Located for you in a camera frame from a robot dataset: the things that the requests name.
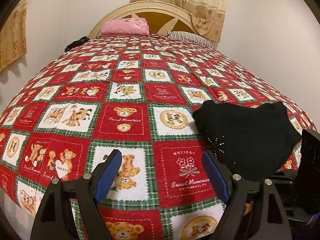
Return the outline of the black pants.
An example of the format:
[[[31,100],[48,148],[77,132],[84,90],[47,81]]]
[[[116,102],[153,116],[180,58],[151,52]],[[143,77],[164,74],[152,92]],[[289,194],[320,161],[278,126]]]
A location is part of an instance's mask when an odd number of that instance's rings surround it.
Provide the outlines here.
[[[209,100],[193,112],[193,119],[216,159],[251,181],[279,170],[302,137],[281,101],[250,108]]]

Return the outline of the red teddy patchwork bedspread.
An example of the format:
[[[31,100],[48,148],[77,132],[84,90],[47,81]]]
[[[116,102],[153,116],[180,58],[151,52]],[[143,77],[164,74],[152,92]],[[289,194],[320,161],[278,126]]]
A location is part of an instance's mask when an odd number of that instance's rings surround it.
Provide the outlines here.
[[[1,114],[1,208],[22,239],[53,178],[91,172],[113,149],[122,165],[100,212],[114,239],[203,239],[224,205],[201,164],[192,113],[205,101],[256,108],[283,93],[206,46],[160,35],[96,37],[62,54]]]

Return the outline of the black object beside bed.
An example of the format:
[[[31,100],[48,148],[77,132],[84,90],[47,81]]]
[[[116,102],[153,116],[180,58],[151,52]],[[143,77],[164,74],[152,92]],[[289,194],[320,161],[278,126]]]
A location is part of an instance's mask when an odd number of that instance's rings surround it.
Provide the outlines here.
[[[76,48],[84,43],[86,43],[87,41],[89,41],[89,38],[87,36],[83,36],[82,38],[71,42],[69,45],[67,45],[64,49],[64,52],[67,53],[70,50],[72,50],[73,48]]]

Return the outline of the striped grey pillow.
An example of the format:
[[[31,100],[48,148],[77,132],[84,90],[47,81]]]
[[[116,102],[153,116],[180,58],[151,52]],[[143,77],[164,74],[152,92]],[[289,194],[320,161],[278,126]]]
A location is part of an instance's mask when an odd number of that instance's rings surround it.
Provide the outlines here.
[[[167,37],[171,40],[179,40],[183,42],[196,44],[199,46],[206,46],[209,48],[213,48],[212,42],[210,40],[207,40],[202,36],[189,33],[186,31],[168,31]]]

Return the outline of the pink folded blanket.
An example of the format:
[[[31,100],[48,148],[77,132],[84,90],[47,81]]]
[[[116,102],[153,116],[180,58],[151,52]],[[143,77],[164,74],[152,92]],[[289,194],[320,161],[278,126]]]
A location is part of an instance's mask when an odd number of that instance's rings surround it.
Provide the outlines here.
[[[106,21],[101,35],[149,35],[149,25],[145,18],[120,18]]]

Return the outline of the cream wooden headboard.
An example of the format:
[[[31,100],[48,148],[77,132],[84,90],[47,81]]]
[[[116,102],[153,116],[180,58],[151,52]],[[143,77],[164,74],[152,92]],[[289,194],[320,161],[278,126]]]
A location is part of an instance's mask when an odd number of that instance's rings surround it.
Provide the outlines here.
[[[118,18],[145,18],[151,34],[167,35],[168,31],[186,31],[198,34],[191,15],[184,9],[160,1],[139,1],[120,7],[106,15],[89,33],[89,38],[101,34],[106,21]]]

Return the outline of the beige curtain on left wall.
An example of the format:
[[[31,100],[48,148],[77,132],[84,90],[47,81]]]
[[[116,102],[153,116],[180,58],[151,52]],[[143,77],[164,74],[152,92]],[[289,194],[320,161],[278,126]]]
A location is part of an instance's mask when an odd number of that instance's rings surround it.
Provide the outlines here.
[[[26,16],[28,0],[20,0],[1,29],[0,70],[27,53]]]

